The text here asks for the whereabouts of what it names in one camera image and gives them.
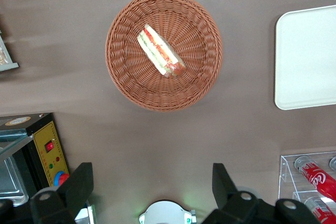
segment coca-cola can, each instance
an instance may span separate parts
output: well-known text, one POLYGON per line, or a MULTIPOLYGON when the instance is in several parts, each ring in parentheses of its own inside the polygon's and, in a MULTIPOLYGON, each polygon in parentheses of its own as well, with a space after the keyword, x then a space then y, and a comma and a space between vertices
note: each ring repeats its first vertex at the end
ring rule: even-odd
POLYGON ((294 166, 316 190, 336 201, 336 180, 321 169, 309 156, 301 156, 295 160, 294 166))
POLYGON ((336 172, 336 157, 333 157, 330 160, 329 167, 336 172))
POLYGON ((322 224, 336 223, 336 216, 319 197, 311 197, 304 203, 322 224))

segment round wicker basket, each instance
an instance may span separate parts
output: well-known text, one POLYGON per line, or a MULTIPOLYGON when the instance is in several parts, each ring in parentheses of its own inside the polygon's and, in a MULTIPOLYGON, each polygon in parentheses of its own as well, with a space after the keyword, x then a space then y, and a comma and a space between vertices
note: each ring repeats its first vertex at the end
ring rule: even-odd
POLYGON ((106 64, 117 88, 153 111, 174 111, 200 100, 222 65, 222 40, 210 14, 194 0, 133 0, 114 19, 106 40, 106 64), (177 78, 161 75, 137 36, 149 24, 186 65, 177 78))

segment white tray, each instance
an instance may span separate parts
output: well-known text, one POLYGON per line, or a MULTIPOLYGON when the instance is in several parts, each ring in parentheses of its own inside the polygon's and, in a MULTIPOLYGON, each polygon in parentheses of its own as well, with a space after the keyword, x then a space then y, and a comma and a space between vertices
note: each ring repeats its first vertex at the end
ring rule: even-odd
POLYGON ((275 104, 336 104, 336 5, 288 12, 276 26, 275 104))

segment round knob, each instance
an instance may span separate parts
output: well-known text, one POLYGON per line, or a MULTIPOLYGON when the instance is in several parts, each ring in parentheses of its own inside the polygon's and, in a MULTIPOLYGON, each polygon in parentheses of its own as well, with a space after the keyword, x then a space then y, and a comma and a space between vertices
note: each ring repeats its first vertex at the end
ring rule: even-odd
POLYGON ((54 179, 54 186, 60 186, 62 185, 69 177, 70 175, 68 173, 63 172, 62 170, 59 171, 54 179))

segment yellow control panel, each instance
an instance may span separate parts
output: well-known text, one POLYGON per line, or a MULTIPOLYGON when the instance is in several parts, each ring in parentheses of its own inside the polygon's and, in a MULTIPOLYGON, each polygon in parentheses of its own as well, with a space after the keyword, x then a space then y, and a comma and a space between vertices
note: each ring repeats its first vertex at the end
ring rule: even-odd
POLYGON ((69 173, 54 122, 34 134, 34 143, 50 186, 54 186, 58 172, 69 173))

